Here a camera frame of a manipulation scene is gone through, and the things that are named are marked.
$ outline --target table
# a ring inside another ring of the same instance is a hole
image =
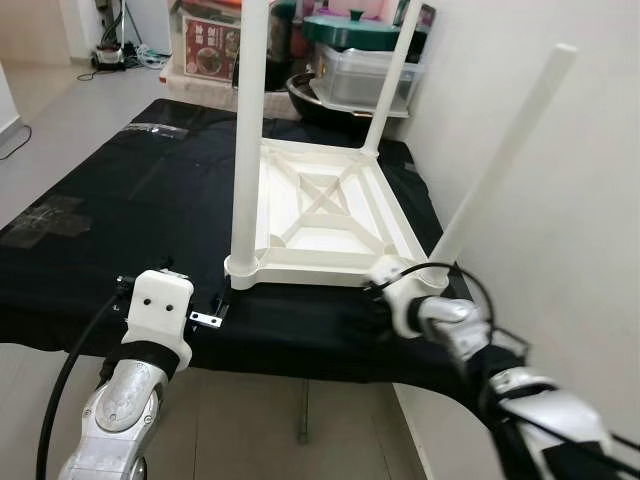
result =
[[[206,311],[220,292],[230,248],[235,114],[157,100],[134,122],[178,131],[124,129],[0,231],[0,342],[68,350],[114,291],[172,257]],[[362,138],[288,120],[264,136],[357,147]],[[442,230],[426,186],[401,142],[383,141],[379,162],[425,252]],[[450,293],[467,295],[452,278]],[[387,336],[390,319],[361,289],[260,284],[234,292],[222,328],[187,340],[192,365],[349,382],[397,382],[474,407],[446,352],[421,338]],[[106,356],[125,331],[110,312],[83,353]]]

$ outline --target metal table leg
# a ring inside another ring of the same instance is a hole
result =
[[[309,441],[309,380],[302,380],[300,396],[300,418],[298,423],[298,444],[306,445]]]

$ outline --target black pot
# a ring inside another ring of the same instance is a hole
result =
[[[309,85],[313,73],[301,73],[287,80],[291,103],[305,120],[327,128],[366,130],[371,123],[370,113],[331,110],[320,103]]]

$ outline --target floor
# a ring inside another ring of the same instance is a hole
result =
[[[57,96],[43,94],[55,98],[38,105],[28,106],[28,89],[16,90],[18,108],[40,113],[28,120],[32,140],[0,162],[0,227],[164,96],[164,88],[157,72],[139,69],[73,82]],[[33,478],[42,415],[63,361],[61,352],[0,344],[3,478]],[[80,358],[67,385],[51,443],[52,479],[77,442],[99,366],[99,359]],[[424,480],[390,385],[312,381],[305,446],[296,442],[300,389],[299,379],[177,374],[147,450],[149,478]]]
[[[2,60],[7,83],[22,121],[31,122],[87,71],[79,65],[56,66]]]

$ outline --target electrical wire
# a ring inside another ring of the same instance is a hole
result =
[[[11,155],[16,153],[18,150],[20,150],[22,147],[24,147],[27,143],[29,143],[29,140],[31,140],[31,136],[33,135],[33,129],[29,125],[23,125],[23,127],[27,129],[27,138],[20,145],[18,145],[13,150],[11,150],[9,153],[7,153],[5,156],[0,157],[0,162],[4,161],[4,160],[7,160]]]
[[[90,73],[81,73],[76,77],[76,80],[81,82],[90,82],[96,75],[109,75],[110,73],[116,73],[117,70],[94,70]]]
[[[46,480],[47,478],[47,459],[49,456],[51,431],[53,430],[53,422],[55,420],[56,411],[58,410],[58,404],[60,403],[60,398],[62,397],[62,392],[64,391],[64,387],[67,383],[67,380],[69,379],[71,370],[73,369],[76,360],[80,356],[82,346],[89,337],[89,334],[100,322],[105,312],[111,307],[115,300],[115,295],[109,298],[109,300],[107,300],[104,305],[102,305],[100,310],[98,310],[98,313],[96,313],[89,321],[82,334],[80,334],[80,337],[78,337],[78,340],[74,344],[73,348],[69,351],[69,355],[67,356],[67,359],[60,369],[60,373],[58,374],[56,383],[54,384],[53,390],[51,391],[51,396],[49,397],[49,403],[47,404],[44,419],[42,420],[40,441],[38,442],[38,456],[36,460],[36,480]]]
[[[501,408],[501,411],[506,416],[508,416],[510,418],[513,418],[513,419],[518,420],[520,422],[525,422],[525,423],[528,423],[530,425],[533,425],[534,427],[539,428],[543,432],[548,433],[552,437],[556,437],[557,439],[562,440],[567,445],[571,445],[572,448],[575,448],[576,450],[584,453],[586,456],[591,457],[593,460],[596,460],[596,461],[602,463],[603,465],[611,467],[613,470],[616,470],[618,472],[624,472],[624,473],[632,476],[633,478],[640,478],[640,470],[638,470],[637,468],[633,468],[633,467],[621,462],[620,460],[617,460],[617,459],[615,459],[613,457],[605,455],[604,453],[600,453],[600,452],[596,452],[594,450],[590,450],[590,449],[586,448],[585,446],[580,445],[575,440],[572,440],[569,437],[550,429],[549,427],[546,427],[546,426],[544,426],[544,425],[542,425],[542,424],[540,424],[540,423],[538,423],[538,422],[536,422],[534,420],[531,420],[530,418],[523,417],[520,414],[511,412],[511,411],[506,410],[504,408]]]
[[[463,277],[468,278],[476,287],[478,287],[478,290],[480,290],[480,293],[482,294],[487,307],[487,323],[489,324],[489,345],[491,345],[493,343],[493,336],[496,331],[496,321],[495,321],[496,311],[493,304],[493,300],[491,299],[491,295],[489,295],[489,291],[484,286],[484,284],[480,281],[480,279],[478,279],[474,274],[465,270],[464,268],[461,268],[451,263],[444,263],[444,262],[419,263],[417,265],[413,265],[407,268],[406,270],[403,270],[396,277],[386,281],[381,285],[378,285],[377,288],[380,290],[384,290],[392,283],[395,283],[398,280],[400,280],[402,277],[406,277],[411,273],[414,273],[418,270],[424,270],[427,268],[447,268],[449,270],[452,270],[455,273],[458,273],[459,275],[462,275]]]
[[[105,42],[109,39],[109,36],[112,33],[115,33],[116,28],[118,28],[118,25],[120,24],[120,21],[122,20],[122,11],[120,11],[120,13],[118,14],[118,16],[113,20],[113,22],[111,23],[111,25],[109,25],[104,33],[102,34],[102,38],[100,39],[100,45],[105,45]]]
[[[480,293],[482,294],[482,296],[484,297],[484,301],[486,302],[486,307],[488,310],[488,317],[487,317],[487,323],[489,324],[490,328],[489,328],[489,335],[488,335],[488,343],[487,346],[491,346],[493,344],[493,338],[494,338],[494,334],[496,331],[500,331],[502,333],[505,333],[506,335],[510,336],[511,338],[523,343],[524,345],[528,345],[528,342],[526,342],[525,340],[521,339],[520,337],[508,332],[507,330],[500,328],[496,325],[496,321],[495,321],[495,309],[494,309],[494,304],[493,304],[493,300],[491,299],[491,296],[489,295],[488,290],[486,289],[486,287],[482,284],[482,282],[472,273],[468,272],[467,270],[458,267],[457,265],[453,265],[453,264],[448,264],[448,263],[443,263],[443,262],[427,262],[427,263],[420,263],[417,265],[414,265],[412,267],[407,268],[406,270],[403,270],[402,272],[400,272],[397,276],[395,276],[394,278],[392,278],[391,280],[386,281],[385,283],[378,285],[377,288],[380,290],[383,290],[385,288],[387,288],[389,285],[397,282],[398,280],[400,280],[402,277],[405,277],[411,273],[414,273],[418,270],[423,270],[423,269],[427,269],[427,268],[447,268],[453,272],[456,272],[466,278],[468,278],[469,280],[472,281],[472,283],[478,287],[478,290],[480,290]],[[488,384],[488,369],[485,368],[484,370],[484,383],[485,385]],[[599,452],[595,452],[593,450],[590,450],[588,448],[585,448],[584,446],[580,445],[578,442],[576,442],[575,440],[572,440],[564,435],[562,435],[561,433],[558,433],[548,427],[545,427],[544,425],[541,425],[529,418],[523,417],[521,415],[515,414],[513,412],[510,412],[504,408],[501,408],[501,411],[507,415],[510,418],[516,419],[518,421],[521,422],[526,422],[529,423],[531,425],[533,425],[536,428],[539,428],[540,430],[543,430],[544,432],[548,433],[549,435],[552,435],[560,440],[562,440],[563,442],[571,445],[572,447],[576,448],[577,450],[583,452],[585,455],[591,456],[591,458],[593,458],[596,461],[599,461],[601,463],[603,463],[604,465],[607,465],[609,467],[611,467],[612,469],[616,470],[616,471],[622,471],[625,472],[629,475],[631,475],[634,478],[639,478],[640,479],[640,470],[635,469],[623,462],[621,462],[620,460],[617,460],[613,457],[610,457],[608,455],[599,453]],[[640,451],[640,445],[616,434],[611,432],[610,433],[611,438],[613,438],[615,441],[629,447],[635,450],[639,450]]]
[[[140,65],[152,70],[161,70],[169,60],[167,55],[156,52],[144,43],[136,47],[136,56]]]

